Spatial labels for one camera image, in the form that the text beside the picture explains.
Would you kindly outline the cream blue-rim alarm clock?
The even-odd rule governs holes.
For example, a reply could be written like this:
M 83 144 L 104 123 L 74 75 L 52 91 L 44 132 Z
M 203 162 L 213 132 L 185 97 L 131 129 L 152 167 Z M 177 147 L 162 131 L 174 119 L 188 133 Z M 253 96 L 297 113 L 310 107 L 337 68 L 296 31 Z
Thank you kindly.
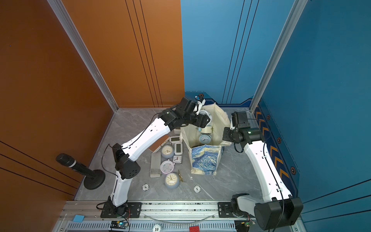
M 212 137 L 211 137 L 210 133 L 202 133 L 199 136 L 199 142 L 201 144 L 207 145 L 207 144 L 211 143 L 211 141 L 212 141 Z

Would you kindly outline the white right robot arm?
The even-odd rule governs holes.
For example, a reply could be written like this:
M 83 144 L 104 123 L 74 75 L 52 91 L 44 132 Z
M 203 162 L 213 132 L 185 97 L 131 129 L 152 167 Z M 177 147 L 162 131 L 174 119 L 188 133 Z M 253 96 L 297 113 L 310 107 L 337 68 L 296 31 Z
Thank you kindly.
M 254 217 L 263 230 L 293 226 L 303 210 L 303 203 L 283 183 L 261 130 L 252 128 L 249 122 L 246 112 L 232 113 L 231 125 L 224 129 L 223 140 L 239 144 L 240 152 L 250 159 L 261 186 L 262 200 L 248 193 L 235 194 L 231 199 L 232 214 L 239 218 Z

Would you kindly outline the white round alarm clock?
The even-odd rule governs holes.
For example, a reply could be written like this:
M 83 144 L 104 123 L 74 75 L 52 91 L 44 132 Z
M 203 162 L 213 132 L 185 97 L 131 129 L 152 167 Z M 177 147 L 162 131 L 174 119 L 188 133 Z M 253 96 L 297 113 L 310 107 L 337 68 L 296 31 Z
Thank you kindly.
M 204 127 L 198 127 L 198 131 L 202 134 L 212 133 L 212 115 L 206 110 L 201 110 L 199 116 L 203 116 Z

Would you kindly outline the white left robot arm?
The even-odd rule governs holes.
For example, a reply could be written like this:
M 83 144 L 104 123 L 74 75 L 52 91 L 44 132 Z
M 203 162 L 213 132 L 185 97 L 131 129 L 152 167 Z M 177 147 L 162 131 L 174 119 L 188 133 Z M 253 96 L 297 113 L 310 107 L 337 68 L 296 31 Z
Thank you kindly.
M 128 217 L 128 191 L 132 179 L 139 174 L 141 168 L 136 160 L 158 139 L 172 130 L 188 125 L 205 128 L 211 122 L 208 115 L 202 114 L 206 100 L 203 94 L 194 99 L 183 97 L 180 103 L 156 113 L 150 124 L 128 142 L 111 147 L 115 160 L 115 185 L 111 195 L 101 209 L 109 216 Z

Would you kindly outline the cream canvas bag blue print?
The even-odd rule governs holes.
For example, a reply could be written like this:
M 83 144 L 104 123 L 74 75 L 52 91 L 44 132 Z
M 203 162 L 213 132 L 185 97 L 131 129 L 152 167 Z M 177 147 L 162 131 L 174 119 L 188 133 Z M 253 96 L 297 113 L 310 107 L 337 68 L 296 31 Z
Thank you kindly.
M 202 133 L 194 125 L 182 127 L 181 136 L 188 148 L 191 173 L 215 176 L 225 147 L 231 145 L 231 142 L 223 141 L 223 130 L 229 127 L 231 122 L 227 113 L 215 103 L 203 106 L 202 110 L 212 115 L 211 143 L 204 145 L 199 142 Z

